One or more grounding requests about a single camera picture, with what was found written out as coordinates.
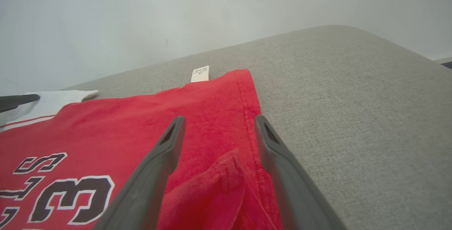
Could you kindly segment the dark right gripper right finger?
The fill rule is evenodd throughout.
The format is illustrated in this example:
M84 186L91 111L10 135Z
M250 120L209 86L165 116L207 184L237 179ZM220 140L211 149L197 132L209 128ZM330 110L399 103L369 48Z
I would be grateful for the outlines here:
M263 115L254 121L261 164L271 175L285 230L344 230L321 191Z

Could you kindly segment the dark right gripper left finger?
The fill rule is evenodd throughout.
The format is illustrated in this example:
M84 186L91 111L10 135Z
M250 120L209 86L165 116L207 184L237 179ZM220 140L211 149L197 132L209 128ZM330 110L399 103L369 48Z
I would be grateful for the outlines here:
M176 170L185 135L177 116L97 221L95 230L155 230L168 177Z

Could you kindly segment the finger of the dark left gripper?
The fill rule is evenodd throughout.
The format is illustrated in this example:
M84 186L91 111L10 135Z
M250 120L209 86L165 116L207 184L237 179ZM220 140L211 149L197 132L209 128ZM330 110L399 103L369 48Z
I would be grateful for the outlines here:
M0 97L0 112L10 111L18 108L19 105L39 101L40 96L38 94L30 95L14 95L14 96L1 96Z

